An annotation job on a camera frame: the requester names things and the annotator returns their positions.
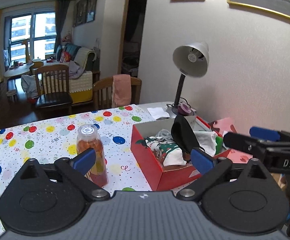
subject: lamp shade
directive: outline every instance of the lamp shade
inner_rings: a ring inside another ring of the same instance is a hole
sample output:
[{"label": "lamp shade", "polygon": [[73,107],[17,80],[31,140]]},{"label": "lamp shade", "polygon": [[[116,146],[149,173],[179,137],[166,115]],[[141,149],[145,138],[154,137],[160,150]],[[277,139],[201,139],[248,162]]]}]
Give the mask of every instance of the lamp shade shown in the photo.
[{"label": "lamp shade", "polygon": [[208,44],[205,41],[180,46],[174,50],[173,61],[185,76],[203,77],[208,68]]}]

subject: transparent bottle cap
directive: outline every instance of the transparent bottle cap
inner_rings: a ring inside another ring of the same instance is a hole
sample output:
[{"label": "transparent bottle cap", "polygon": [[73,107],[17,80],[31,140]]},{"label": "transparent bottle cap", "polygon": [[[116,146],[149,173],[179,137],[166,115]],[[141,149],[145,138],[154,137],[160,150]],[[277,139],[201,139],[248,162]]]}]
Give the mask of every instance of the transparent bottle cap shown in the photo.
[{"label": "transparent bottle cap", "polygon": [[83,141],[92,141],[97,138],[97,127],[92,124],[84,124],[78,128],[78,138]]}]

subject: window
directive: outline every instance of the window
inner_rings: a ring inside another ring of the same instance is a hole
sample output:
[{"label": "window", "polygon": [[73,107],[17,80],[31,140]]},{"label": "window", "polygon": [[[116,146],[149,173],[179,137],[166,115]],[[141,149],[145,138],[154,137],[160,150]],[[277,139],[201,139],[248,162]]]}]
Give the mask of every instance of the window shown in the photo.
[{"label": "window", "polygon": [[29,52],[33,59],[45,59],[54,52],[56,41],[55,12],[39,12],[12,18],[10,28],[11,60],[25,62],[25,45],[29,39]]}]

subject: red box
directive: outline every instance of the red box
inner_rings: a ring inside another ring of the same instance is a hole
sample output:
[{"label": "red box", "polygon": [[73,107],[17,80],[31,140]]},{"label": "red box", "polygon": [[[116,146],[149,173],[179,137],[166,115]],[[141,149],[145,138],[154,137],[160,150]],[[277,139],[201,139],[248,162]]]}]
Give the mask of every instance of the red box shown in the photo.
[{"label": "red box", "polygon": [[[205,130],[195,122],[194,117],[189,116],[186,119],[194,130]],[[166,119],[133,125],[131,151],[152,190],[170,190],[198,179],[201,176],[192,164],[187,164],[182,168],[176,168],[178,166],[163,168],[150,148],[136,143],[146,137],[155,136],[161,129],[170,131],[173,123],[174,119]],[[227,157],[228,154],[229,150],[218,154],[215,158],[221,156]]]}]

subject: balloon pattern tablecloth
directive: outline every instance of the balloon pattern tablecloth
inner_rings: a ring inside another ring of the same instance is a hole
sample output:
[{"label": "balloon pattern tablecloth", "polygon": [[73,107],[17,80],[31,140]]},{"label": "balloon pattern tablecloth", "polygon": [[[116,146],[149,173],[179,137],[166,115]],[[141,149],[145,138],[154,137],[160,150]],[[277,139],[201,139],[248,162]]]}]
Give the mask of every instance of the balloon pattern tablecloth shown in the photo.
[{"label": "balloon pattern tablecloth", "polygon": [[[41,164],[76,156],[79,126],[92,123],[104,144],[109,182],[104,189],[151,190],[130,150],[132,126],[154,119],[136,105],[59,117],[0,130],[0,193],[29,158]],[[4,228],[0,222],[0,235]]]}]

